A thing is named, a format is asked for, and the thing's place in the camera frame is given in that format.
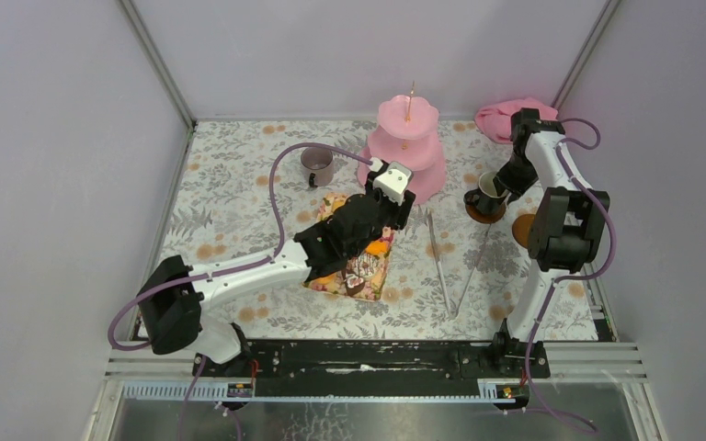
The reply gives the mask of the black mug white inside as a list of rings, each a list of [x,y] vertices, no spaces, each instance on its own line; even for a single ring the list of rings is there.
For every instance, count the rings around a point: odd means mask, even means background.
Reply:
[[[493,214],[500,206],[506,205],[510,191],[496,180],[496,176],[497,172],[480,175],[477,188],[464,195],[464,205],[474,206],[484,214]]]

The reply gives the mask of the brown wooden saucer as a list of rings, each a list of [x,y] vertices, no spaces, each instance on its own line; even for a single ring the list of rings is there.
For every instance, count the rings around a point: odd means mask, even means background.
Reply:
[[[535,220],[533,213],[519,215],[512,223],[511,232],[514,240],[523,248],[529,246],[529,237],[532,224]]]
[[[493,214],[484,214],[474,206],[465,205],[465,210],[468,216],[476,222],[482,224],[493,224],[501,220],[507,210],[507,206],[500,206]]]

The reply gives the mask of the purple mug black handle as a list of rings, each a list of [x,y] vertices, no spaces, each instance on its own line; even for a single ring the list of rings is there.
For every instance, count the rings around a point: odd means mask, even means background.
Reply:
[[[328,186],[335,174],[335,157],[330,150],[307,147],[301,154],[303,180],[310,188]]]

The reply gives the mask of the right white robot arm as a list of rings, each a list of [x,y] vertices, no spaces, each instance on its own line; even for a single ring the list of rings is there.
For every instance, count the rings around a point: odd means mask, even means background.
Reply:
[[[492,370],[505,379],[538,364],[541,322],[552,307],[557,285],[596,258],[609,220],[609,194],[592,189],[581,176],[561,122],[524,107],[510,123],[512,153],[495,173],[494,189],[514,201],[539,183],[543,196],[527,236],[531,263],[526,285],[490,346]]]

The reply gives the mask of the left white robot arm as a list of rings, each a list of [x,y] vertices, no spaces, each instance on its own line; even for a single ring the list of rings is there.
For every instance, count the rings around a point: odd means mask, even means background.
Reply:
[[[179,255],[162,261],[137,295],[142,323],[154,354],[191,349],[212,360],[228,378],[248,365],[245,338],[238,327],[208,318],[229,300],[267,288],[309,283],[344,270],[379,239],[384,228],[401,230],[415,194],[396,203],[381,191],[349,197],[326,220],[286,242],[275,257],[251,254],[212,266],[193,267]]]

